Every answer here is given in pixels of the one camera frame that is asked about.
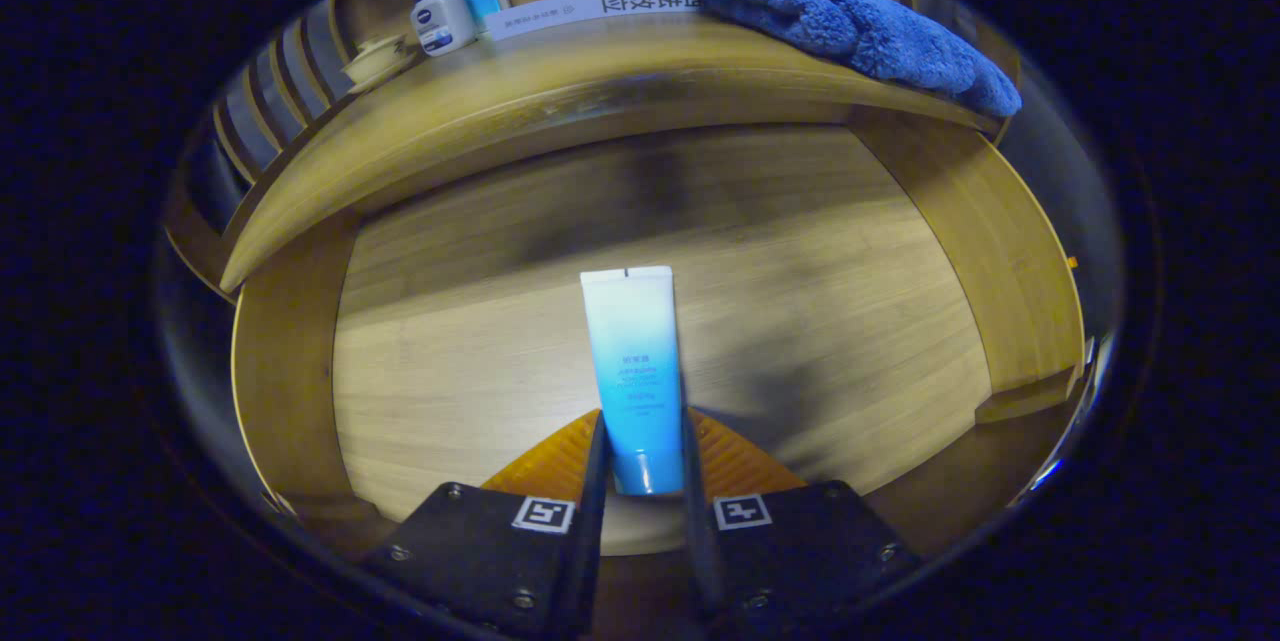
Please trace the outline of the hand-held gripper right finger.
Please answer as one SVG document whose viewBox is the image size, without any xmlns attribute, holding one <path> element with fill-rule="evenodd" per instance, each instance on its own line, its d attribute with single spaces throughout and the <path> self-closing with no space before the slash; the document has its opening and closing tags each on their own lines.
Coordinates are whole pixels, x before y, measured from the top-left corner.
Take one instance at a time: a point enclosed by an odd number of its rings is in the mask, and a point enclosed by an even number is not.
<svg viewBox="0 0 1280 641">
<path fill-rule="evenodd" d="M 835 637 L 922 564 L 840 480 L 808 484 L 699 409 L 684 421 L 687 549 L 712 637 Z"/>
</svg>

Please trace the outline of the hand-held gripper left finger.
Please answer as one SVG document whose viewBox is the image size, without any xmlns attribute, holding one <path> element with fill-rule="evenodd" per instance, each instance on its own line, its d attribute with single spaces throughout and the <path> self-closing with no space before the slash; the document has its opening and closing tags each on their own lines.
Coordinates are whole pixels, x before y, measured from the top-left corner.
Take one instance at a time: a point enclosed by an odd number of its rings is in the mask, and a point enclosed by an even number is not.
<svg viewBox="0 0 1280 641">
<path fill-rule="evenodd" d="M 581 638 L 608 473 L 605 423 L 590 409 L 484 485 L 442 484 L 361 566 L 456 637 Z"/>
</svg>

